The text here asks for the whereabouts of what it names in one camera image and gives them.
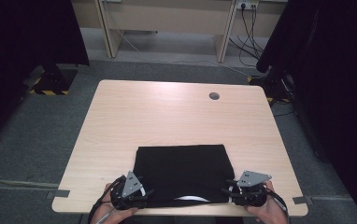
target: light wood tabletop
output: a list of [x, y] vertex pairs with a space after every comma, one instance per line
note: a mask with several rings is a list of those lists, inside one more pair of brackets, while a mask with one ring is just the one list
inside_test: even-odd
[[[211, 92], [219, 94], [212, 100]], [[245, 170], [272, 175], [290, 216], [303, 194], [264, 92], [245, 85], [103, 80], [100, 82], [52, 208], [89, 213], [106, 183], [133, 170], [138, 147], [224, 144], [236, 179]], [[250, 216], [233, 203], [141, 209], [138, 215]]]

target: electrical outlet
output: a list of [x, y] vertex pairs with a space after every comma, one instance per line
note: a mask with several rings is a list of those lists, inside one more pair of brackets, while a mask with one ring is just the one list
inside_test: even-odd
[[236, 8], [242, 10], [242, 4], [245, 4], [245, 10], [257, 9], [259, 0], [238, 0]]

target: black curtain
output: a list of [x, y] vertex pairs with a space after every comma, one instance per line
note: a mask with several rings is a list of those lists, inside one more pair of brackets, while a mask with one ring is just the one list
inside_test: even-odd
[[70, 0], [0, 0], [0, 120], [39, 65], [89, 65]]
[[311, 141], [357, 204], [357, 1], [289, 1], [257, 65], [293, 77]]

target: black tape strip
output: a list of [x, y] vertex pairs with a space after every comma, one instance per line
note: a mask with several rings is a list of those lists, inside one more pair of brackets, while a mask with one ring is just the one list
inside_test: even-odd
[[309, 201], [306, 197], [296, 197], [293, 198], [294, 204], [306, 203], [307, 205], [312, 204], [312, 201]]
[[68, 198], [68, 195], [70, 194], [70, 190], [67, 189], [57, 189], [55, 192], [55, 197], [59, 198]]

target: gray carpet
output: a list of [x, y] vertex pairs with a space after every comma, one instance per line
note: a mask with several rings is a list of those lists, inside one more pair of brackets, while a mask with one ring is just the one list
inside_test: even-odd
[[[240, 69], [251, 76], [254, 69]], [[245, 85], [244, 75], [219, 66], [91, 61], [80, 66], [66, 96], [28, 94], [0, 132], [0, 180], [25, 181], [28, 188], [0, 183], [0, 223], [85, 223], [86, 216], [54, 213], [49, 192], [59, 184], [97, 84], [102, 79]], [[275, 104], [275, 115], [293, 111]], [[357, 207], [331, 164], [321, 163], [294, 113], [276, 117], [301, 189], [313, 204], [292, 223], [357, 223]], [[256, 223], [253, 217], [245, 223]]]

